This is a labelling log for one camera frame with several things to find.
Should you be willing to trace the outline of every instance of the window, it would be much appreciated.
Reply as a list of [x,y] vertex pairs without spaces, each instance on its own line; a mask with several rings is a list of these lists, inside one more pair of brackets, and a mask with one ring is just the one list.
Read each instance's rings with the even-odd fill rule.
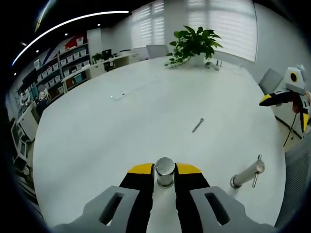
[[164,44],[163,0],[140,7],[132,14],[132,48]]
[[207,27],[206,0],[188,0],[188,25],[197,30]]
[[255,61],[257,22],[252,0],[210,0],[210,28],[222,40],[216,50]]
[[257,22],[252,0],[188,0],[188,23],[213,29],[224,48],[215,50],[255,61]]

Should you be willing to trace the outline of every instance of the green leaves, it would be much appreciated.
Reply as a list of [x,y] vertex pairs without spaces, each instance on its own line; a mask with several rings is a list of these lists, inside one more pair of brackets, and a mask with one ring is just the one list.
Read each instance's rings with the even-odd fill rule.
[[192,29],[191,27],[185,26],[185,25],[184,25],[184,27],[187,28],[187,30],[188,30],[191,34],[195,34],[195,30]]
[[179,32],[174,32],[174,36],[175,36],[176,38],[179,38]]
[[172,67],[183,64],[186,60],[191,57],[205,54],[205,58],[212,58],[215,53],[213,47],[222,46],[216,42],[215,38],[220,38],[214,33],[214,30],[204,30],[203,27],[199,27],[197,31],[189,26],[184,26],[186,30],[174,32],[174,36],[177,41],[172,41],[171,46],[174,46],[173,53],[168,53],[167,56],[173,56],[169,59],[169,62],[165,64],[174,65]]
[[202,32],[203,32],[203,27],[199,27],[199,28],[198,28],[198,31],[197,31],[196,33],[200,34],[200,33],[202,33]]
[[177,45],[177,42],[176,42],[176,41],[172,41],[172,42],[170,43],[170,45],[176,46],[176,45]]
[[215,46],[215,47],[223,48],[223,46],[221,46],[220,44],[218,44],[218,43],[215,42],[215,41],[211,41],[209,45],[210,45],[210,46]]

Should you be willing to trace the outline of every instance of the white table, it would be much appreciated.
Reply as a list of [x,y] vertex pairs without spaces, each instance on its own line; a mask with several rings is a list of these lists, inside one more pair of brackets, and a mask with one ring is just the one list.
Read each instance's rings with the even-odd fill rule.
[[[89,201],[118,186],[132,166],[164,156],[197,166],[211,186],[244,204],[250,218],[275,224],[285,158],[273,112],[259,106],[263,93],[258,85],[245,69],[225,62],[215,71],[187,65],[167,69],[166,61],[108,72],[44,111],[33,172],[49,226],[74,221]],[[192,133],[200,118],[204,122]],[[233,190],[230,178],[259,154],[266,169],[256,187],[248,182]],[[147,232],[181,232],[173,187],[155,187]]]

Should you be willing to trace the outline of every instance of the storage box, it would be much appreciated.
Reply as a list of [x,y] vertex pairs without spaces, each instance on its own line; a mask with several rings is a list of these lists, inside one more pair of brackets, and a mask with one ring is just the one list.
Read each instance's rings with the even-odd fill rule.
[[76,68],[77,68],[77,70],[82,69],[82,63],[77,64],[77,65],[76,65]]
[[52,67],[47,68],[47,73],[48,74],[51,74],[52,72],[53,72],[53,68]]
[[55,84],[55,79],[51,79],[50,81],[49,81],[49,85],[50,86],[53,86]]
[[89,60],[83,62],[83,66],[88,66],[89,65]]
[[63,88],[62,86],[59,87],[57,90],[58,90],[58,92],[59,92],[60,94],[64,93],[64,88]]
[[68,75],[70,75],[70,74],[69,74],[69,70],[67,69],[67,70],[64,71],[64,76],[66,77]]
[[44,71],[41,75],[42,75],[42,78],[47,77],[47,75],[48,75],[48,74],[47,74],[47,71]]
[[58,83],[60,81],[60,75],[57,75],[54,79],[55,79],[55,82]]
[[61,61],[60,61],[60,64],[61,64],[62,67],[63,67],[64,65],[66,65],[66,64],[67,64],[66,59],[61,60]]
[[67,63],[72,62],[73,61],[73,55],[68,56],[67,57]]
[[64,53],[64,52],[66,52],[66,46],[62,47],[62,49],[60,50],[61,54]]
[[39,69],[40,69],[40,67],[41,67],[41,61],[40,61],[40,59],[38,59],[38,60],[36,60],[36,61],[34,62],[34,66],[35,66],[35,69],[36,69],[36,70],[39,70]]
[[78,59],[80,57],[80,53],[79,52],[77,52],[77,53],[75,53],[74,55],[73,55],[73,58],[76,60],[76,59]]
[[83,45],[83,37],[77,39],[77,45]]
[[73,77],[76,83],[80,83],[82,81],[82,74],[78,74]]
[[86,50],[81,50],[81,51],[80,51],[80,54],[81,54],[81,57],[86,56]]
[[55,71],[55,70],[58,70],[58,63],[55,63],[54,65],[53,65],[53,70]]

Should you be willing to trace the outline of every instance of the small metal part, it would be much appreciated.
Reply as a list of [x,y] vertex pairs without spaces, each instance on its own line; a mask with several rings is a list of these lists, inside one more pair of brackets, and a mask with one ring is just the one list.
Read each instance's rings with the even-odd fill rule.
[[259,173],[258,173],[258,172],[256,172],[256,173],[255,173],[255,178],[254,178],[254,181],[253,181],[253,188],[255,188],[255,185],[256,185],[256,182],[257,182],[258,175],[259,175]]
[[242,184],[253,179],[253,188],[255,188],[258,175],[263,173],[265,169],[264,163],[261,160],[261,154],[258,156],[257,161],[253,163],[249,168],[241,172],[240,174],[234,175],[230,179],[230,185],[233,188],[240,188]]
[[196,129],[201,125],[201,123],[204,121],[203,118],[200,119],[200,122],[194,127],[194,129],[192,130],[192,132],[194,133],[196,131]]
[[162,188],[169,188],[174,184],[175,163],[172,159],[163,157],[155,163],[157,184]]

